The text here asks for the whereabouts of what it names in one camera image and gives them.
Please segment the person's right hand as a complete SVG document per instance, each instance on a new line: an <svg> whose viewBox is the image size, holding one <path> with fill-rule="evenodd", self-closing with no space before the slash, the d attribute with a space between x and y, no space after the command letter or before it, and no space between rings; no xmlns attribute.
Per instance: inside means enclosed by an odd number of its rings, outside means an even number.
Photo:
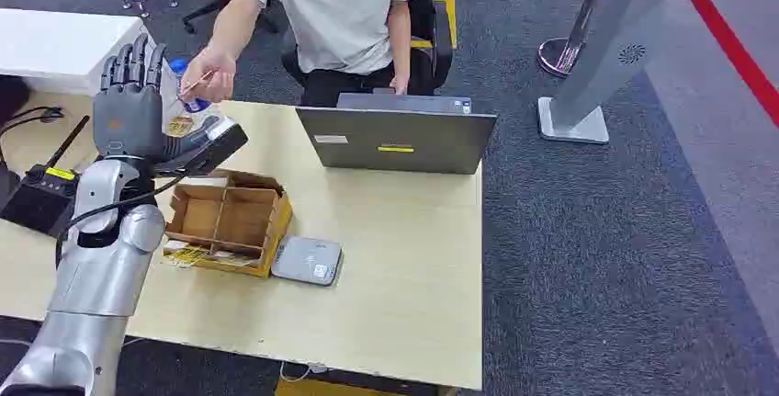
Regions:
<svg viewBox="0 0 779 396"><path fill-rule="evenodd" d="M229 100L235 73L236 57L222 48L209 45L187 66L178 94L186 102L196 98L210 103Z"/></svg>

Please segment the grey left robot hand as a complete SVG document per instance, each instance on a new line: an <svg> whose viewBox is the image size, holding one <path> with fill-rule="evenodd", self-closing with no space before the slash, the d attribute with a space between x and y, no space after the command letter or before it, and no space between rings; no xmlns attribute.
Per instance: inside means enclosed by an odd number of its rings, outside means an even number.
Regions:
<svg viewBox="0 0 779 396"><path fill-rule="evenodd" d="M243 128L211 115L182 137L164 130L161 94L166 45L146 58L149 36L142 32L106 59L93 98L93 139L103 158L139 163L156 177L207 175L248 142Z"/></svg>

